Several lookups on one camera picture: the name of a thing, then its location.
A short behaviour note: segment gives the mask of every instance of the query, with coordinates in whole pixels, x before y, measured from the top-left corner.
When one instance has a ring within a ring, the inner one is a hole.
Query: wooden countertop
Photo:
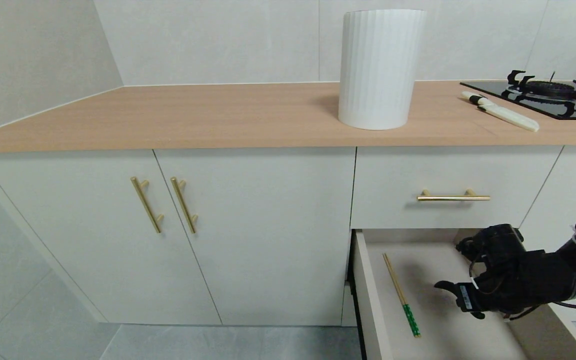
[[[360,130],[337,119],[339,84],[123,87],[0,127],[0,153],[23,151],[336,146],[576,145],[576,120],[530,132],[476,109],[457,81],[414,85],[406,125]]]

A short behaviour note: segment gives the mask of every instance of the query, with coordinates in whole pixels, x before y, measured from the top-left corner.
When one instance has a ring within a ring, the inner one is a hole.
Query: gold handle
[[[417,201],[490,201],[490,196],[476,194],[471,189],[466,190],[462,196],[432,196],[427,189],[421,191],[421,195],[416,197]]]
[[[148,214],[148,218],[152,222],[152,225],[155,227],[155,231],[157,232],[157,234],[161,234],[162,229],[160,228],[160,221],[162,221],[162,219],[164,219],[164,214],[159,214],[155,218],[155,216],[153,215],[153,210],[151,210],[151,205],[148,203],[148,200],[146,199],[146,196],[144,195],[144,189],[146,189],[146,187],[148,187],[148,184],[150,182],[148,182],[148,180],[144,180],[142,182],[139,182],[139,180],[137,180],[137,178],[135,176],[131,177],[130,181],[132,182],[132,185],[134,186],[135,191],[137,191],[137,195],[139,196],[139,200],[141,200],[143,208],[146,209],[146,214]]]
[[[185,180],[178,181],[176,177],[171,177],[170,182],[172,183],[172,189],[174,189],[174,193],[176,194],[176,198],[179,199],[179,204],[181,205],[181,211],[183,212],[183,216],[185,216],[185,221],[188,222],[188,226],[190,226],[190,232],[192,234],[197,233],[197,229],[195,228],[195,222],[197,221],[198,216],[192,215],[190,216],[190,212],[188,211],[188,207],[186,206],[186,201],[184,201],[184,195],[181,193],[181,189],[186,186]]]

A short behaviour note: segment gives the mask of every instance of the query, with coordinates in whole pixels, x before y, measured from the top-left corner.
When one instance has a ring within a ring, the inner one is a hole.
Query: white vase
[[[406,124],[426,12],[366,10],[343,16],[339,120],[386,130]]]

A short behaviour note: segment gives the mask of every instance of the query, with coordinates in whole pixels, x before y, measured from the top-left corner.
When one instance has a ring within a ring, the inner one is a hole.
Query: kitchen knife
[[[531,132],[537,132],[537,130],[539,130],[539,123],[537,123],[537,121],[510,109],[506,109],[505,107],[501,107],[500,105],[490,101],[486,96],[470,91],[463,91],[461,96],[474,105],[477,105],[478,109],[481,111],[498,117],[507,123],[518,126],[522,129],[530,130]]]

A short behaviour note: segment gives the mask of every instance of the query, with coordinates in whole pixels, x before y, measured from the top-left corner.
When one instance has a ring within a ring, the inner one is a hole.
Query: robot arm
[[[477,319],[484,319],[483,312],[501,312],[514,320],[548,303],[576,308],[562,303],[576,299],[576,225],[574,230],[561,248],[546,253],[526,251],[519,230],[507,223],[485,228],[456,246],[471,262],[471,282],[442,280],[434,287],[455,294],[457,306]],[[486,271],[473,277],[477,263]]]

